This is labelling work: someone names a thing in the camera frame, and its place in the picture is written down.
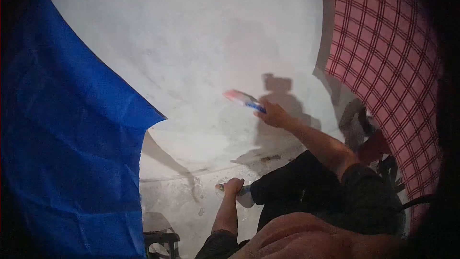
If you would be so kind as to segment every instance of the hand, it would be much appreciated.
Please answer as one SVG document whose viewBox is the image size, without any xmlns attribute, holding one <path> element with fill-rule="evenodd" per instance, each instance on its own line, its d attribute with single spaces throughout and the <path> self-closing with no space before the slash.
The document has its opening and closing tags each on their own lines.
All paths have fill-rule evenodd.
<svg viewBox="0 0 460 259">
<path fill-rule="evenodd" d="M 254 115 L 260 118 L 266 124 L 276 128 L 286 128 L 293 118 L 279 106 L 278 103 L 271 103 L 266 99 L 260 101 L 261 105 L 265 108 L 267 114 L 261 112 L 254 112 Z"/>
<path fill-rule="evenodd" d="M 244 179 L 232 178 L 224 183 L 225 195 L 237 195 L 243 187 Z"/>
</svg>

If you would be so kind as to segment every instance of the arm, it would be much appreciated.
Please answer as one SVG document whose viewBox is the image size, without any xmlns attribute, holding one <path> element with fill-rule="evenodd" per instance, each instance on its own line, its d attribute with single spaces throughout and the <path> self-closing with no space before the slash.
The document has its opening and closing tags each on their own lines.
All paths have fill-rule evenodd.
<svg viewBox="0 0 460 259">
<path fill-rule="evenodd" d="M 262 101 L 261 103 L 266 109 L 267 114 L 260 112 L 255 112 L 254 114 L 266 124 L 285 129 L 296 136 L 318 158 L 321 164 L 337 175 L 339 181 L 342 180 L 342 175 L 348 167 L 358 163 L 358 159 L 353 151 L 342 142 L 319 130 L 302 124 L 298 119 L 291 117 L 278 104 L 268 101 Z"/>
<path fill-rule="evenodd" d="M 217 211 L 211 234 L 217 230 L 227 230 L 238 236 L 238 215 L 236 213 L 236 195 L 243 187 L 244 179 L 233 178 L 224 183 L 224 199 Z"/>
</svg>

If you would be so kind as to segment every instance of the forearm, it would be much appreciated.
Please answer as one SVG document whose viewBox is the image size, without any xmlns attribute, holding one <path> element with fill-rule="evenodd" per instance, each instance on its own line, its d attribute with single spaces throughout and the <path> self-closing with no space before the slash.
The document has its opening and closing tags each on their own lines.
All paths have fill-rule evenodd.
<svg viewBox="0 0 460 259">
<path fill-rule="evenodd" d="M 238 215 L 236 213 L 236 195 L 225 194 L 217 211 L 211 233 L 216 230 L 228 230 L 238 236 Z"/>
<path fill-rule="evenodd" d="M 345 144 L 337 139 L 302 124 L 297 119 L 289 120 L 284 129 L 296 136 L 307 149 L 318 158 L 319 162 L 332 170 L 339 180 L 345 170 L 355 163 L 357 157 Z"/>
</svg>

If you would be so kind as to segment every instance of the concrete floor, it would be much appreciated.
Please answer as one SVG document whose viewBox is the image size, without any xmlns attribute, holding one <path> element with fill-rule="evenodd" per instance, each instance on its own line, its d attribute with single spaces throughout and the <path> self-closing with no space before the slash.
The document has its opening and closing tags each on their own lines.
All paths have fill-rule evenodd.
<svg viewBox="0 0 460 259">
<path fill-rule="evenodd" d="M 82 41 L 168 120 L 146 133 L 140 160 L 144 231 L 179 234 L 181 258 L 209 236 L 215 184 L 253 182 L 303 151 L 291 135 L 223 98 L 240 89 L 356 147 L 356 101 L 322 72 L 334 0 L 52 0 Z M 260 206 L 238 205 L 239 238 Z"/>
</svg>

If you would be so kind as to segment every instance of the blue tarp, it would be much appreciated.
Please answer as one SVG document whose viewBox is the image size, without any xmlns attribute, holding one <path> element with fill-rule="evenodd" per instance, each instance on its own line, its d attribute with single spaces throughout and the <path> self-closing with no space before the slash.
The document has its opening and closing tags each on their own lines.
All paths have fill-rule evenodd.
<svg viewBox="0 0 460 259">
<path fill-rule="evenodd" d="M 83 44 L 51 0 L 29 1 L 5 54 L 2 183 L 36 243 L 50 257 L 145 256 L 139 158 L 162 115 Z"/>
</svg>

